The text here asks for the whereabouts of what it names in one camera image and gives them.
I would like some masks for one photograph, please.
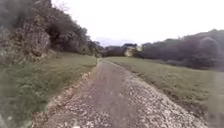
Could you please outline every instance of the overcast sky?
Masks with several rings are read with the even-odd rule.
[[[224,29],[223,0],[53,0],[88,29],[93,40],[139,43]]]

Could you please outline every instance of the field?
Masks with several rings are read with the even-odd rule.
[[[215,97],[212,95],[216,95],[217,90],[220,90],[215,87],[222,85],[214,84],[215,76],[223,76],[223,73],[215,71],[174,67],[152,60],[137,58],[110,57],[107,60],[122,65],[136,73],[147,83],[154,85],[159,91],[165,93],[171,100],[180,104],[189,112],[193,112],[195,116],[202,118],[206,116],[209,104],[212,103],[210,99]]]
[[[52,96],[95,65],[94,57],[63,53],[35,63],[1,66],[1,115],[21,126],[33,113],[43,110]]]

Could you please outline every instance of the foliage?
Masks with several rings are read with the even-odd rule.
[[[126,43],[123,46],[108,46],[106,47],[107,56],[126,56],[137,55],[137,44]]]
[[[1,0],[0,27],[8,31],[3,39],[7,48],[2,44],[3,41],[0,42],[3,46],[1,52],[5,55],[1,60],[8,58],[13,62],[16,58],[9,59],[8,56],[14,55],[21,58],[27,55],[41,57],[50,48],[89,55],[97,52],[93,49],[98,46],[91,45],[94,41],[87,35],[87,29],[62,10],[53,8],[51,0]],[[6,50],[8,44],[13,47],[11,50]]]
[[[175,61],[192,68],[212,68],[223,64],[224,31],[206,33],[146,43],[140,56],[148,59]]]

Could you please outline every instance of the vegetation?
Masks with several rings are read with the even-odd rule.
[[[137,44],[126,43],[123,46],[108,46],[105,48],[107,56],[126,56],[126,52],[133,52],[133,56],[137,53]]]
[[[36,59],[49,49],[98,54],[96,42],[51,0],[0,1],[0,63]]]
[[[63,53],[35,63],[1,65],[0,113],[8,127],[20,127],[42,111],[49,99],[96,64],[91,56]]]
[[[224,30],[212,30],[179,39],[145,43],[133,56],[162,60],[175,66],[223,70]],[[108,56],[124,56],[125,45],[108,47]]]
[[[128,57],[107,59],[140,74],[146,82],[155,85],[173,101],[200,117],[205,117],[208,111],[210,91],[215,87],[214,74],[224,75],[214,71],[169,66],[145,59]]]

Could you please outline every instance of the dirt path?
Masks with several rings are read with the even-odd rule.
[[[206,128],[126,69],[101,61],[86,89],[43,128]]]

